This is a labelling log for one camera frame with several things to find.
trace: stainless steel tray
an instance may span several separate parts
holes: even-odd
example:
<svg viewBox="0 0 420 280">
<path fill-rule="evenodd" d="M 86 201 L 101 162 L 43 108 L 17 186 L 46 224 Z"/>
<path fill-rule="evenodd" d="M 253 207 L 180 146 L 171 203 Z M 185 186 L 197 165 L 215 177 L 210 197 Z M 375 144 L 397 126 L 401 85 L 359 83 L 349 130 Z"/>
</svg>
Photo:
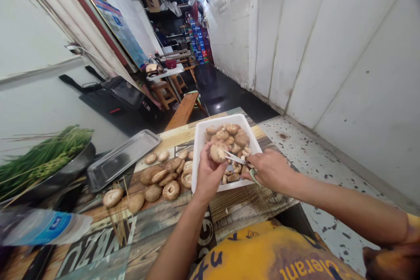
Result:
<svg viewBox="0 0 420 280">
<path fill-rule="evenodd" d="M 158 135 L 145 129 L 93 163 L 87 169 L 90 191 L 96 193 L 107 186 L 160 142 Z"/>
</svg>

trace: plastic water bottle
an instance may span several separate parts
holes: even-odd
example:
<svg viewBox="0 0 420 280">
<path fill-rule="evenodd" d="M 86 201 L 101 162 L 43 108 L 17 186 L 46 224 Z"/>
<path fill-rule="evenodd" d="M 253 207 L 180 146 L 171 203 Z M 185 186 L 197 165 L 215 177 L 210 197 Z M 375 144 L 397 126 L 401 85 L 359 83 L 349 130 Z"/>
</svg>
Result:
<svg viewBox="0 0 420 280">
<path fill-rule="evenodd" d="M 0 211 L 0 245 L 69 244 L 87 231 L 92 217 L 28 207 Z"/>
</svg>

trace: person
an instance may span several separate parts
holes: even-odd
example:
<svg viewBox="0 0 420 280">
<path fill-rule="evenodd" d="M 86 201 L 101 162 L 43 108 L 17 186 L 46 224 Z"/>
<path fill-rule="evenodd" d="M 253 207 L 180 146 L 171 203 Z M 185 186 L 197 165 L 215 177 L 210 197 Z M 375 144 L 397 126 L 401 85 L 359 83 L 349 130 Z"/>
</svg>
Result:
<svg viewBox="0 0 420 280">
<path fill-rule="evenodd" d="M 192 200 L 166 241 L 146 279 L 186 279 L 207 205 L 228 162 L 216 165 L 208 143 L 200 153 Z M 289 167 L 278 152 L 250 155 L 255 180 L 272 191 L 309 203 L 335 216 L 381 246 L 363 249 L 367 279 L 420 279 L 420 218 L 355 190 L 307 177 Z M 250 174 L 242 175 L 251 180 Z M 363 279 L 308 236 L 278 221 L 251 225 L 214 247 L 190 279 Z"/>
</svg>

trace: right hand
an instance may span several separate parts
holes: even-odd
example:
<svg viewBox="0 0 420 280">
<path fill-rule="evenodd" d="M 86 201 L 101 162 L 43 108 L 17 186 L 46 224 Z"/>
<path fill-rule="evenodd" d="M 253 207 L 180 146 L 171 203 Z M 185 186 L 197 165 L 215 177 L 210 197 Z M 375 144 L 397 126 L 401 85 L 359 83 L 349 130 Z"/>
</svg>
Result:
<svg viewBox="0 0 420 280">
<path fill-rule="evenodd" d="M 294 177 L 298 173 L 289 166 L 287 159 L 281 153 L 265 149 L 264 153 L 250 155 L 247 160 L 258 171 L 255 179 L 261 185 L 270 188 L 272 191 L 289 195 L 290 189 L 293 187 Z M 241 177 L 252 181 L 249 173 L 244 173 Z"/>
</svg>

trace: scissors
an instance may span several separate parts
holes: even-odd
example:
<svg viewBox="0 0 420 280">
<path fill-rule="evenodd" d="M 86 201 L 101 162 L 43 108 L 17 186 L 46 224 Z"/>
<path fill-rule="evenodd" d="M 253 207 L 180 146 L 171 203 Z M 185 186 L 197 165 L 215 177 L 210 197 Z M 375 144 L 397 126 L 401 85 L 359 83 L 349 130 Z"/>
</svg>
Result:
<svg viewBox="0 0 420 280">
<path fill-rule="evenodd" d="M 231 160 L 231 161 L 235 161 L 236 163 L 239 163 L 239 164 L 242 164 L 242 165 L 248 165 L 249 164 L 249 162 L 248 161 L 245 161 L 245 160 L 242 160 L 242 159 L 240 159 L 240 158 L 238 158 L 236 155 L 234 155 L 234 154 L 232 154 L 232 153 L 230 153 L 229 151 L 226 151 L 226 150 L 223 150 L 223 151 L 225 151 L 225 153 L 228 155 L 227 156 L 227 159 L 228 160 Z M 233 171 L 233 166 L 231 165 L 231 164 L 229 164 L 228 166 L 227 166 L 227 170 L 228 171 Z M 253 181 L 254 182 L 256 182 L 258 185 L 260 185 L 260 186 L 262 186 L 256 179 L 255 179 L 255 174 L 257 174 L 258 172 L 257 172 L 257 170 L 255 169 L 255 168 L 251 168 L 250 170 L 249 170 L 249 174 L 251 175 L 251 177 L 252 177 L 252 179 L 253 179 Z"/>
</svg>

